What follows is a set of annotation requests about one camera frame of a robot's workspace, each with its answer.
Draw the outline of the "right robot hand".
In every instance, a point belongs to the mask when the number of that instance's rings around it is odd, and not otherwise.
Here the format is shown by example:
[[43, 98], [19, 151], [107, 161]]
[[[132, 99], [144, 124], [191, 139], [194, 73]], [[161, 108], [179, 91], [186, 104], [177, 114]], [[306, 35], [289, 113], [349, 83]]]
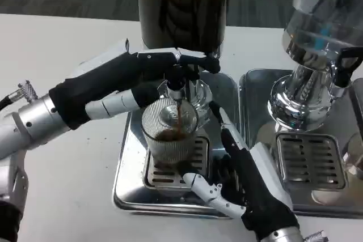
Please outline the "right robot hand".
[[208, 206], [241, 220], [257, 241], [303, 241], [292, 200], [277, 174], [275, 162], [262, 143], [249, 148], [225, 110], [215, 101], [209, 108], [221, 127], [221, 141], [243, 190], [241, 198], [226, 199], [225, 186], [199, 174], [189, 162], [177, 164], [178, 173]]

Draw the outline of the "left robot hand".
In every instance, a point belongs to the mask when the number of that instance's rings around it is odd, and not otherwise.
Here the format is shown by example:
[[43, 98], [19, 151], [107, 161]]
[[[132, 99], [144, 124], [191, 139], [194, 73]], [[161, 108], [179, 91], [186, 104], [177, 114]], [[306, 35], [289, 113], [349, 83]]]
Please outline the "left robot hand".
[[218, 58], [183, 48], [156, 48], [141, 52], [108, 51], [79, 66], [76, 74], [49, 90], [61, 120], [70, 130], [98, 119], [142, 109], [160, 97], [156, 80], [173, 88], [198, 76], [190, 67], [212, 74], [220, 71]]

